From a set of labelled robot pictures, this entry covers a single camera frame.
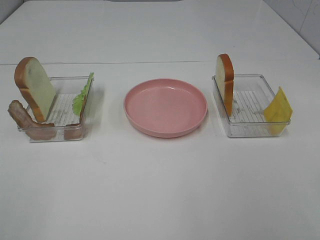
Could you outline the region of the curved bacon strip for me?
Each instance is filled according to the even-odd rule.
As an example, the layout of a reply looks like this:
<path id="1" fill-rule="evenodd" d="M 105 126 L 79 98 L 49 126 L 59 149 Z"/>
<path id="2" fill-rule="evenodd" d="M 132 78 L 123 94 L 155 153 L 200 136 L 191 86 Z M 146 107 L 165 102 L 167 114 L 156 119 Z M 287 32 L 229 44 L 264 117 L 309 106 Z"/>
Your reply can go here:
<path id="1" fill-rule="evenodd" d="M 48 141 L 56 136 L 56 131 L 51 129 L 53 123 L 38 123 L 33 121 L 27 110 L 18 100 L 13 100 L 8 107 L 9 115 L 21 129 L 31 128 L 26 132 L 32 140 Z"/>

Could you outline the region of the bread slice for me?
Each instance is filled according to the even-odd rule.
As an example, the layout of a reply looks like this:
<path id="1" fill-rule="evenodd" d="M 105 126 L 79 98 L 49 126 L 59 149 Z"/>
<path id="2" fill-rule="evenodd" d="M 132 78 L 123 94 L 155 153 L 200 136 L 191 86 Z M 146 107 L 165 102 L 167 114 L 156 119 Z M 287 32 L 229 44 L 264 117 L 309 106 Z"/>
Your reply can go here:
<path id="1" fill-rule="evenodd" d="M 217 56 L 215 68 L 215 81 L 223 100 L 227 115 L 232 115 L 233 90 L 234 90 L 234 69 L 228 54 L 223 53 Z"/>
<path id="2" fill-rule="evenodd" d="M 38 59 L 23 58 L 15 68 L 14 81 L 36 121 L 44 123 L 56 97 L 56 89 Z"/>

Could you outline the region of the green lettuce leaf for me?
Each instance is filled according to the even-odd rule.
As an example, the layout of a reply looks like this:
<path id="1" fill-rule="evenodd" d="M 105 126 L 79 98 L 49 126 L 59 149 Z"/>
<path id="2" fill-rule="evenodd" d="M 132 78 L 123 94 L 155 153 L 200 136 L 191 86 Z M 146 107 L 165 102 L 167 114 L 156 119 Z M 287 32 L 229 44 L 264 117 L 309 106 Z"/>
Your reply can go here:
<path id="1" fill-rule="evenodd" d="M 72 111 L 76 116 L 81 115 L 81 111 L 83 108 L 83 105 L 85 103 L 85 98 L 88 96 L 89 89 L 92 83 L 92 80 L 94 79 L 94 73 L 91 72 L 88 76 L 87 82 L 83 89 L 80 91 L 80 93 L 72 100 Z"/>

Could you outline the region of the clear plastic container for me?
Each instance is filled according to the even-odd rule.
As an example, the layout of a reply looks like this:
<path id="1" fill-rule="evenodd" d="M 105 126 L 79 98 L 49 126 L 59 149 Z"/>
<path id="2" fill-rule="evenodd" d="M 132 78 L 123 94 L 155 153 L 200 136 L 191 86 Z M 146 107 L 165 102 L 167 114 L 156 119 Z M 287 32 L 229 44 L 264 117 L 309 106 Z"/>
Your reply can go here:
<path id="1" fill-rule="evenodd" d="M 213 96 L 226 136 L 229 138 L 278 137 L 291 123 L 290 119 L 275 121 L 264 111 L 276 94 L 261 74 L 236 74 L 233 85 L 232 112 L 229 116 L 212 77 Z"/>
<path id="2" fill-rule="evenodd" d="M 80 116 L 75 115 L 72 109 L 73 99 L 81 92 L 88 80 L 88 76 L 72 76 L 72 77 L 51 77 L 50 81 L 56 90 L 56 96 L 52 103 L 49 115 L 47 117 L 47 124 L 54 124 L 53 129 L 56 131 L 56 136 L 50 140 L 32 140 L 29 136 L 30 142 L 61 142 L 70 141 L 64 140 L 64 130 L 67 129 L 66 125 L 76 124 L 79 122 Z M 90 108 L 93 97 L 93 84 L 91 82 L 89 92 L 86 99 L 86 105 L 84 108 L 83 115 L 83 138 L 87 134 L 89 129 L 90 120 Z M 20 132 L 26 132 L 31 128 L 20 128 L 17 127 Z"/>

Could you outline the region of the pink round plate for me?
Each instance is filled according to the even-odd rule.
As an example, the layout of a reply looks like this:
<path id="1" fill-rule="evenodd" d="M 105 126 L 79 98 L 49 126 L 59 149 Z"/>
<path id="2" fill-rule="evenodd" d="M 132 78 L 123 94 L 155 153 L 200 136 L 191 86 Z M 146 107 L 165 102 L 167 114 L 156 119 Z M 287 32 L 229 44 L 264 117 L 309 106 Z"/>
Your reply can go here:
<path id="1" fill-rule="evenodd" d="M 123 108 L 130 124 L 158 138 L 187 135 L 204 121 L 208 104 L 195 86 L 178 79 L 142 82 L 125 96 Z"/>

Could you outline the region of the clear left plastic container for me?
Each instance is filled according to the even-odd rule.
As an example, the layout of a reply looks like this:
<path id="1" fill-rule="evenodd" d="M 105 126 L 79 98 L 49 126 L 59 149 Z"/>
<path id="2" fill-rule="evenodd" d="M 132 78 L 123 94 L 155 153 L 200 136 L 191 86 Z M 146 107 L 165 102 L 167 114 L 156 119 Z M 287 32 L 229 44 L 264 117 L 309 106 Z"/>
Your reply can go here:
<path id="1" fill-rule="evenodd" d="M 30 142 L 61 142 L 70 141 L 64 140 L 64 130 L 67 129 L 66 125 L 76 124 L 79 122 L 80 116 L 75 115 L 72 109 L 73 99 L 81 92 L 88 80 L 88 76 L 72 76 L 72 77 L 51 77 L 50 81 L 56 90 L 56 96 L 52 103 L 49 115 L 47 117 L 47 124 L 54 124 L 53 129 L 56 131 L 56 136 L 50 140 L 32 140 L 29 136 Z M 93 84 L 91 82 L 89 92 L 86 99 L 86 105 L 84 108 L 83 115 L 83 138 L 87 134 L 89 129 L 90 120 L 90 108 L 93 97 Z M 20 128 L 17 127 L 20 132 L 26 132 L 31 128 Z"/>

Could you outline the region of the yellow cheese slice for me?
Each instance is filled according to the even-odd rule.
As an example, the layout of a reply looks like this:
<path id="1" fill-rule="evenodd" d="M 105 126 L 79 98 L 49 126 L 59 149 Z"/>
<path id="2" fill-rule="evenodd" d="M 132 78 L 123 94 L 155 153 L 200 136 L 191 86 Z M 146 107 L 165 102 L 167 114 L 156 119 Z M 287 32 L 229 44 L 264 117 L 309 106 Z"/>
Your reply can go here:
<path id="1" fill-rule="evenodd" d="M 293 109 L 288 98 L 283 89 L 279 87 L 275 97 L 263 111 L 266 122 L 271 123 L 268 126 L 269 133 L 272 136 L 280 135 L 291 121 L 292 113 Z"/>

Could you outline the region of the clear right plastic container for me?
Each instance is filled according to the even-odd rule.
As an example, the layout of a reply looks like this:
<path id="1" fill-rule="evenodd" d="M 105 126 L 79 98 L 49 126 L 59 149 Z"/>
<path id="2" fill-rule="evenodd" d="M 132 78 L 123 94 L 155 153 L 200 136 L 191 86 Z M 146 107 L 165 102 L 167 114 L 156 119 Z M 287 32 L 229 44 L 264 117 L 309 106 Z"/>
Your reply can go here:
<path id="1" fill-rule="evenodd" d="M 276 94 L 261 74 L 236 74 L 233 85 L 232 112 L 229 116 L 212 77 L 213 96 L 226 136 L 229 138 L 278 137 L 291 123 L 290 119 L 275 121 L 264 111 Z"/>

